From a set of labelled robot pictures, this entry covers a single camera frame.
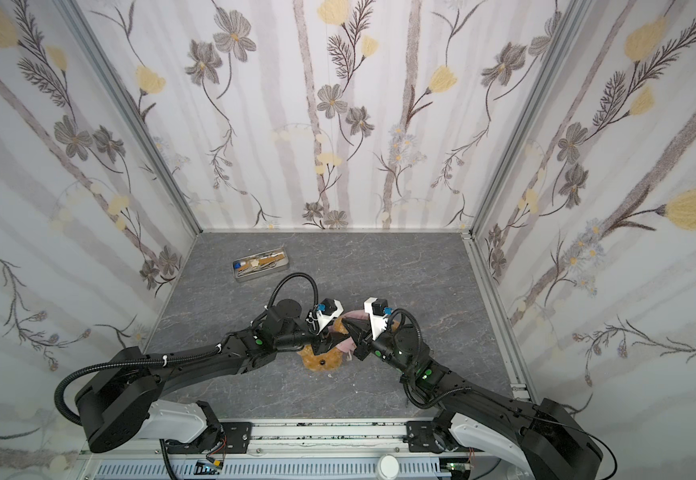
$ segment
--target metal tray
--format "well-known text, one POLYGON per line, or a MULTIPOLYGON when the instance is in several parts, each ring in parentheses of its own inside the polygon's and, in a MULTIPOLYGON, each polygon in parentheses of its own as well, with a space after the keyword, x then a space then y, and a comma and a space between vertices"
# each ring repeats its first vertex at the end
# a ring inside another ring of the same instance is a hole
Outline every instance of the metal tray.
POLYGON ((231 262, 230 271, 237 282, 245 282, 258 276, 286 270, 289 265, 290 258, 281 247, 236 259, 231 262))

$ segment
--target brown plush toy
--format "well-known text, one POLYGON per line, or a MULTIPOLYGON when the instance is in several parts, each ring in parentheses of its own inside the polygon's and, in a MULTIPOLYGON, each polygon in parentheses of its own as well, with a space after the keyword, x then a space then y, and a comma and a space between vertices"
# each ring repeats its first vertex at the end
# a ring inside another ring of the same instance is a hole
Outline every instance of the brown plush toy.
POLYGON ((334 348, 323 355, 314 355, 314 350, 307 345, 297 353, 303 357, 303 365, 308 370, 321 372, 323 370, 334 370, 343 365, 343 352, 334 348))

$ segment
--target gray flower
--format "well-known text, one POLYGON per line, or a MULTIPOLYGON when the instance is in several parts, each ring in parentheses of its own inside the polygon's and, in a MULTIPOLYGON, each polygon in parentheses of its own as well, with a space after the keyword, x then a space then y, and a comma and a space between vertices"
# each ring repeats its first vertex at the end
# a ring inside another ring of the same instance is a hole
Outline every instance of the gray flower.
POLYGON ((178 266, 178 255, 170 250, 169 245, 164 245, 164 249, 158 255, 158 265, 165 275, 171 275, 180 268, 178 266))
POLYGON ((551 44, 551 40, 553 40, 553 34, 556 32, 556 27, 561 20, 562 13, 557 10, 553 16, 545 22, 545 35, 534 37, 532 43, 529 44, 528 53, 531 56, 537 57, 548 50, 548 46, 551 44))
POLYGON ((570 164, 577 163, 580 158, 578 147, 583 145, 586 135, 588 135, 588 129, 583 128, 579 121, 570 125, 567 128, 567 137, 558 141, 558 147, 561 150, 558 151, 556 159, 570 164))
POLYGON ((567 196, 567 208, 572 208, 575 205, 580 205, 580 195, 578 191, 585 188, 585 181, 588 179, 588 170, 583 170, 579 164, 575 164, 573 168, 567 170, 564 174, 567 183, 558 189, 559 195, 567 196))
POLYGON ((247 61, 247 51, 254 52, 257 45, 247 38, 252 26, 246 18, 236 10, 231 10, 228 15, 225 10, 218 8, 218 13, 214 16, 214 22, 225 33, 216 33, 212 37, 214 43, 221 52, 234 51, 234 56, 239 62, 247 61))
POLYGON ((375 126, 366 122, 369 117, 364 107, 348 110, 346 121, 350 124, 350 134, 355 135, 361 130, 365 137, 372 135, 372 130, 375 129, 375 126))
POLYGON ((55 122, 55 139, 65 145, 68 158, 78 154, 82 161, 87 159, 87 148, 92 146, 92 137, 86 130, 77 131, 76 122, 67 115, 62 116, 62 121, 55 122))
POLYGON ((204 81, 204 76, 212 83, 218 84, 220 82, 218 72, 215 69, 222 66, 223 61, 214 50, 214 45, 208 42, 191 40, 188 57, 195 62, 193 66, 185 68, 185 73, 190 75, 191 82, 201 85, 204 81))
POLYGON ((92 136, 94 137, 94 144, 98 148, 98 152, 101 154, 108 154, 108 158, 111 159, 111 163, 116 163, 116 154, 124 156, 126 150, 124 150, 124 142, 121 140, 114 140, 113 134, 108 131, 107 128, 100 125, 100 129, 96 130, 92 136))
POLYGON ((526 49, 526 45, 514 45, 508 42, 500 54, 495 57, 497 65, 482 70, 484 77, 482 78, 482 85, 488 87, 495 80, 500 82, 500 85, 507 85, 511 79, 511 72, 519 70, 524 66, 524 52, 526 49))
POLYGON ((335 112, 344 114, 348 111, 348 103, 340 100, 343 96, 343 91, 338 84, 333 86, 324 85, 319 90, 319 98, 321 103, 316 106, 316 109, 324 111, 327 118, 333 118, 335 112))
POLYGON ((500 241, 501 235, 502 235, 502 230, 500 230, 500 226, 495 224, 495 227, 492 228, 488 233, 489 244, 490 245, 497 245, 497 242, 500 241))
POLYGON ((148 290, 156 286, 156 275, 158 275, 158 268, 155 262, 152 260, 143 262, 143 268, 140 269, 140 277, 143 279, 143 282, 148 282, 148 290))
POLYGON ((499 248, 495 248, 492 252, 492 258, 489 259, 489 265, 495 271, 495 276, 502 274, 502 269, 506 268, 508 261, 506 255, 499 248))
POLYGON ((348 215, 343 210, 332 210, 324 218, 324 224, 327 225, 330 230, 344 228, 348 226, 348 220, 346 220, 347 216, 348 215))
POLYGON ((319 205, 319 202, 313 202, 312 204, 309 204, 308 202, 305 203, 305 213, 303 214, 303 218, 308 220, 309 222, 314 221, 314 218, 321 218, 321 212, 324 211, 324 207, 319 205))

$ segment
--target aluminum frame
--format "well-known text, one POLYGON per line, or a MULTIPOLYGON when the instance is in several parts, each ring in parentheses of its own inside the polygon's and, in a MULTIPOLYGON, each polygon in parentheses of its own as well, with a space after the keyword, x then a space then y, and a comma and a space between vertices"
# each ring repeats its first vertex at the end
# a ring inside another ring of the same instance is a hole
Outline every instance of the aluminum frame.
POLYGON ((103 88, 108 92, 108 96, 114 102, 124 122, 129 126, 138 145, 143 149, 146 157, 150 159, 156 176, 167 190, 183 221, 194 235, 199 235, 201 233, 201 225, 199 225, 196 216, 194 216, 193 211, 188 206, 188 202, 185 201, 180 187, 174 177, 172 177, 167 162, 164 161, 164 158, 161 157, 156 148, 156 144, 148 133, 148 127, 145 126, 145 122, 140 118, 140 114, 134 110, 126 87, 119 79, 108 57, 105 56, 97 37, 94 36, 92 28, 87 23, 86 18, 84 18, 81 7, 78 6, 76 0, 53 0, 53 2, 65 21, 68 30, 73 34, 76 43, 84 51, 84 56, 92 65, 92 69, 97 74, 100 82, 102 82, 103 88))

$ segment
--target pink fabric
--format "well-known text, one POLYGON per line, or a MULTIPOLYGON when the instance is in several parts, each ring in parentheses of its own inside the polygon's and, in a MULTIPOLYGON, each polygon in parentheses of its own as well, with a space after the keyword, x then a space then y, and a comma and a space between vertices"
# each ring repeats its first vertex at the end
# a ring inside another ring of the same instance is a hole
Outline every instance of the pink fabric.
MULTIPOLYGON (((343 318, 369 321, 370 315, 364 310, 352 310, 351 312, 343 314, 343 318)), ((334 326, 330 326, 329 328, 330 331, 334 332, 334 326)), ((352 338, 349 338, 338 343, 336 348, 344 353, 352 353, 356 349, 356 344, 353 342, 352 338)))

